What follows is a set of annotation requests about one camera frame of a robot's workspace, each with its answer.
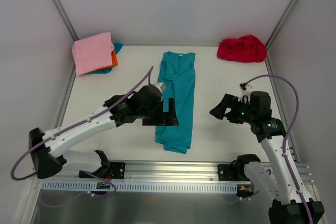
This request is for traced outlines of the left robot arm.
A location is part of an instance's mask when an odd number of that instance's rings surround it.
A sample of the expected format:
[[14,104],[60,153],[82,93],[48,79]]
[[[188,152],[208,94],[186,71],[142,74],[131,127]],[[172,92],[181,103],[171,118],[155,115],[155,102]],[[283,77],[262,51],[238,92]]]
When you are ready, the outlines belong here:
[[90,153],[71,148],[101,132],[142,120],[144,126],[178,126],[174,98],[163,99],[163,83],[148,84],[128,95],[114,95],[91,114],[71,125],[29,133],[31,158],[39,179],[60,171],[78,171],[80,178],[113,176],[113,167],[101,150]]

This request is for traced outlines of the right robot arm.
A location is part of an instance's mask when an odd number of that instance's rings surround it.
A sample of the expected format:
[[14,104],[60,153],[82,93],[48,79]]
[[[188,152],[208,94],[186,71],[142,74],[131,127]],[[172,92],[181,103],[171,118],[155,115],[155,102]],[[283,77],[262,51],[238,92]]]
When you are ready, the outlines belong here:
[[250,125],[266,153],[269,175],[255,154],[239,155],[218,178],[231,176],[252,182],[254,192],[270,203],[270,223],[318,223],[324,214],[321,201],[315,201],[300,177],[285,139],[283,123],[272,117],[271,98],[267,92],[244,92],[241,97],[225,94],[210,115],[230,123]]

